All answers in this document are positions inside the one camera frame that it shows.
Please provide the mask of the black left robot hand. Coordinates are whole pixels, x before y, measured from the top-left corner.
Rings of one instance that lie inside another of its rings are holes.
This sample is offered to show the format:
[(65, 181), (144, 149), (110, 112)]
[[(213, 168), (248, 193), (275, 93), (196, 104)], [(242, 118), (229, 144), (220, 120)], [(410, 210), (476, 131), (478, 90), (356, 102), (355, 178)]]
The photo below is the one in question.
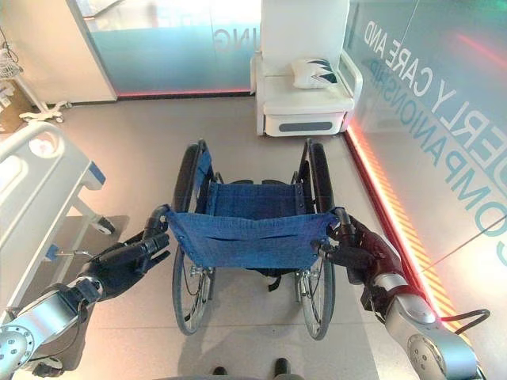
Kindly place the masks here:
[(170, 237), (160, 233), (143, 238), (143, 232), (108, 247), (88, 260), (79, 277), (91, 277), (101, 285), (99, 301), (115, 298), (138, 283), (155, 265), (165, 260)]

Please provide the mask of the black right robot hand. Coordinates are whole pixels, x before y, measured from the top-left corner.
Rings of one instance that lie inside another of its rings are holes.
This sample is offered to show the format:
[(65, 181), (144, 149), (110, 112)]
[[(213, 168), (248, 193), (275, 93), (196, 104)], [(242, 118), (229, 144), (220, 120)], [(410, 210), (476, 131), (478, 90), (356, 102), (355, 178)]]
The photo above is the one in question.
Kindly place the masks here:
[(313, 241), (312, 247), (320, 257), (347, 268), (348, 281), (353, 285), (371, 284), (383, 274), (404, 277), (398, 252), (384, 237), (349, 215), (345, 230), (333, 236), (338, 245)]

